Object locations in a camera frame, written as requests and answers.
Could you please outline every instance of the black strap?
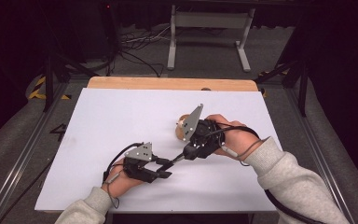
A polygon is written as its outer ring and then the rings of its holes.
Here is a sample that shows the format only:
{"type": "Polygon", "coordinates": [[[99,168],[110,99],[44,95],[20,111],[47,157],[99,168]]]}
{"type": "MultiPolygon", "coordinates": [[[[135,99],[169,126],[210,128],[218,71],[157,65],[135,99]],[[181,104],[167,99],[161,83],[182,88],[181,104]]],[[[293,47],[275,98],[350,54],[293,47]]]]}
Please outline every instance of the black strap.
{"type": "Polygon", "coordinates": [[[283,204],[281,204],[280,202],[278,202],[278,200],[271,194],[271,192],[269,192],[268,189],[264,190],[267,194],[267,197],[269,198],[269,200],[277,207],[279,208],[279,210],[281,210],[282,212],[284,212],[287,216],[289,217],[293,217],[299,221],[302,221],[304,223],[308,223],[308,224],[324,224],[323,222],[320,221],[315,221],[311,218],[308,217],[304,217],[302,215],[300,215],[299,213],[291,210],[288,207],[285,207],[283,204]]]}

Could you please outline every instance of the gray carpet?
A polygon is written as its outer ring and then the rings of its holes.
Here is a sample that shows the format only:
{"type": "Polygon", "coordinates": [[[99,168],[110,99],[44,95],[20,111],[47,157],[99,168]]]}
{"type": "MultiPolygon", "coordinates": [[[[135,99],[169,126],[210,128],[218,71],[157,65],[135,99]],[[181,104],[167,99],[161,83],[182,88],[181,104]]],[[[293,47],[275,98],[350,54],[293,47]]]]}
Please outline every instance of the gray carpet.
{"type": "MultiPolygon", "coordinates": [[[[243,73],[234,41],[241,32],[225,30],[220,35],[210,35],[198,30],[183,31],[177,40],[176,64],[173,71],[164,68],[164,77],[203,77],[253,79],[261,71],[268,71],[277,62],[284,44],[292,33],[292,29],[252,29],[245,45],[252,72],[243,73]]],[[[144,59],[148,63],[167,63],[169,41],[162,39],[140,50],[130,53],[144,59]]],[[[112,76],[153,76],[153,71],[141,64],[128,62],[117,57],[112,76]]],[[[21,179],[7,202],[8,207],[21,195],[33,179],[43,170],[57,151],[59,135],[49,133],[62,123],[68,124],[82,88],[87,80],[74,77],[67,85],[65,94],[72,95],[71,100],[59,100],[50,118],[42,130],[40,140],[35,144],[34,154],[29,160],[21,179]]],[[[266,89],[265,98],[268,111],[285,150],[296,155],[299,163],[317,173],[318,167],[310,153],[310,143],[296,113],[291,106],[287,90],[277,85],[281,77],[275,77],[269,84],[262,85],[266,89]]],[[[34,87],[36,80],[30,83],[34,87]]],[[[44,100],[32,99],[0,130],[0,188],[7,175],[32,134],[36,123],[42,115],[44,100]]],[[[326,119],[323,110],[309,84],[307,98],[307,121],[310,123],[315,137],[327,160],[343,198],[350,208],[355,223],[358,223],[358,172],[351,162],[344,146],[326,119]]],[[[34,205],[43,186],[47,172],[36,181],[30,190],[21,198],[6,216],[3,223],[54,223],[58,214],[36,212],[34,205]]],[[[253,223],[277,223],[276,213],[255,214],[253,223]]]]}

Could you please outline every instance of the right hand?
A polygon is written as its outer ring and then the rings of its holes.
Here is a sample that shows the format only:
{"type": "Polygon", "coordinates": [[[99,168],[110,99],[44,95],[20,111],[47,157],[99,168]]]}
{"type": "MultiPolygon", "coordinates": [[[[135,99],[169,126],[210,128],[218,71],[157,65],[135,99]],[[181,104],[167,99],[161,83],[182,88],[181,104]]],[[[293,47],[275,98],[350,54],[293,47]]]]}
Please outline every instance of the right hand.
{"type": "MultiPolygon", "coordinates": [[[[240,123],[237,120],[229,122],[222,115],[210,115],[206,119],[210,119],[217,122],[219,127],[222,129],[227,128],[228,126],[246,127],[246,125],[240,123]]],[[[249,148],[249,146],[251,146],[254,142],[259,140],[254,134],[241,130],[227,131],[225,132],[225,136],[226,136],[225,146],[236,152],[238,155],[242,154],[246,149],[249,148]]],[[[255,144],[254,146],[252,146],[252,148],[250,148],[250,150],[245,155],[241,156],[240,158],[234,158],[233,156],[229,155],[221,148],[217,149],[214,153],[217,155],[228,156],[234,160],[244,161],[250,154],[252,154],[252,152],[254,152],[262,144],[263,142],[259,142],[255,144]]]]}

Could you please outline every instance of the dark background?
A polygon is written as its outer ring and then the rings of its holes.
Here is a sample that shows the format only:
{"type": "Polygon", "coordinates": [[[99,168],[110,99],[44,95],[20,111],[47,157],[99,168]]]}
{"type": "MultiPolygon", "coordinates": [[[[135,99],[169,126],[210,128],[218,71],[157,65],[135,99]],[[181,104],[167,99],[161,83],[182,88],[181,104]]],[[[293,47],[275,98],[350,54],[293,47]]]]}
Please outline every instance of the dark background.
{"type": "MultiPolygon", "coordinates": [[[[110,10],[115,22],[150,29],[169,22],[166,8],[110,10]]],[[[100,10],[91,2],[0,0],[0,128],[27,104],[25,90],[43,71],[47,52],[79,63],[106,57],[100,10]]],[[[358,1],[325,1],[324,9],[305,14],[263,8],[254,19],[254,26],[261,25],[296,26],[280,63],[307,63],[320,104],[358,168],[358,1]]]]}

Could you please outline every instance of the left hand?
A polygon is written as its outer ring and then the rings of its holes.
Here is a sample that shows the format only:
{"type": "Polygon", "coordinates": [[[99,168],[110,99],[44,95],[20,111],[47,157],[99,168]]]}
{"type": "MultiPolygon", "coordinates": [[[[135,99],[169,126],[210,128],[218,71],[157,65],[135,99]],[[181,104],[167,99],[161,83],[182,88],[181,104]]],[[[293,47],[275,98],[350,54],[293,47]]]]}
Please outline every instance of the left hand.
{"type": "MultiPolygon", "coordinates": [[[[121,159],[115,162],[115,164],[123,164],[123,162],[124,159],[121,159]]],[[[120,173],[118,177],[109,185],[111,196],[115,198],[123,195],[129,189],[144,183],[144,181],[127,177],[126,173],[124,173],[124,171],[122,170],[123,170],[122,165],[116,165],[113,167],[113,169],[110,171],[109,176],[107,177],[107,179],[109,179],[115,174],[120,173]]],[[[101,186],[101,189],[107,192],[107,187],[108,187],[107,184],[103,184],[101,186]]]]}

